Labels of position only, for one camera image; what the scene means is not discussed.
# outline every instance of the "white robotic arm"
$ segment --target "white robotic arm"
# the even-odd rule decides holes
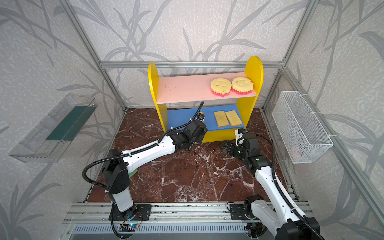
[[[245,215],[249,219],[260,219],[275,239],[322,239],[317,221],[306,216],[276,177],[271,167],[274,158],[271,163],[260,154],[257,137],[272,142],[263,135],[248,133],[245,129],[236,130],[235,135],[236,143],[227,140],[222,151],[238,158],[251,170],[273,205],[273,209],[270,208],[260,195],[247,197],[244,202]]]
[[[105,188],[111,201],[117,205],[121,217],[130,219],[136,214],[137,208],[128,187],[129,173],[156,158],[188,149],[195,142],[201,143],[207,132],[207,127],[203,122],[204,115],[199,113],[202,104],[203,102],[187,124],[166,131],[159,140],[144,146],[123,152],[116,149],[112,150],[107,158],[86,166],[83,170],[83,178],[87,182]],[[260,219],[275,236],[275,239],[322,239],[318,233],[320,227],[317,221],[314,218],[307,218],[305,213],[290,198],[280,180],[275,177],[274,160],[272,160],[271,167],[267,157],[260,154],[257,136],[265,137],[247,133],[244,129],[236,130],[235,135],[236,144],[227,140],[222,151],[238,158],[251,170],[263,186],[274,207],[274,209],[269,208],[259,195],[250,196],[244,202],[245,215],[249,219]],[[106,185],[86,176],[89,168],[100,163],[104,163],[102,173]]]

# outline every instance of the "gray wall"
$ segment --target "gray wall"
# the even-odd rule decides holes
[[[320,1],[288,68],[384,196],[384,2]],[[282,79],[267,105],[281,158],[326,239],[384,239],[384,230],[332,150],[292,164],[271,117]]]
[[[0,2],[0,239],[53,239],[69,206],[85,199],[83,167],[103,156],[122,117],[70,22],[55,14],[58,5]],[[8,156],[68,93],[93,95],[98,107],[62,158]]]
[[[307,0],[71,0],[71,3],[101,61],[247,61],[253,55],[262,61],[281,61]],[[161,76],[244,71],[160,70]],[[108,71],[127,106],[154,106],[147,69]],[[265,70],[257,107],[263,105],[276,73],[275,69]]]

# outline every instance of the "transparent acrylic shelf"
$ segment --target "transparent acrylic shelf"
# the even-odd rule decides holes
[[[94,98],[68,94],[9,155],[22,162],[57,162],[96,107]]]

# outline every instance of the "blue shelf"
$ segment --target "blue shelf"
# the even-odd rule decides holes
[[[224,105],[224,106],[214,106],[214,107],[202,108],[201,112],[203,112],[205,115],[204,123],[206,124],[208,131],[245,128],[244,123],[239,125],[239,126],[235,126],[235,127],[231,127],[231,124],[229,124],[229,126],[227,126],[227,127],[218,127],[217,126],[214,112],[217,112],[217,111],[228,112],[228,111],[232,111],[232,110],[235,110],[237,115],[241,119],[239,110],[237,109],[236,105]],[[189,121],[189,119],[195,114],[196,111],[197,111],[197,108],[186,108],[186,109],[168,111],[167,128],[170,129],[171,127],[178,127],[178,126],[183,125],[184,123],[187,123]]]

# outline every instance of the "mounting plate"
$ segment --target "mounting plate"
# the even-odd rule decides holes
[[[229,209],[231,211],[231,220],[250,220],[245,216],[243,204],[229,204]]]
[[[139,212],[142,214],[142,220],[143,221],[148,221],[149,220],[149,215],[151,214],[151,204],[136,204],[138,213],[136,213],[135,217],[131,219],[132,221],[141,221],[141,215]],[[115,207],[113,209],[113,220],[114,221],[124,221],[124,216],[121,214],[119,211],[119,208]]]

